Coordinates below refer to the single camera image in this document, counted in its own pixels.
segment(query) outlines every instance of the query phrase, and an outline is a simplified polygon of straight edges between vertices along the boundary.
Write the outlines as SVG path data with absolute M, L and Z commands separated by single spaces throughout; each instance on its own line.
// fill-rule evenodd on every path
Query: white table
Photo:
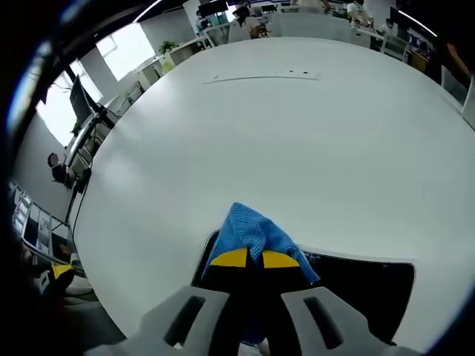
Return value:
M 474 281 L 475 133 L 435 82 L 362 47 L 276 38 L 198 53 L 138 99 L 93 171 L 76 245 L 128 336 L 190 283 L 233 202 L 308 251 L 413 263 L 403 346 L 426 350 Z

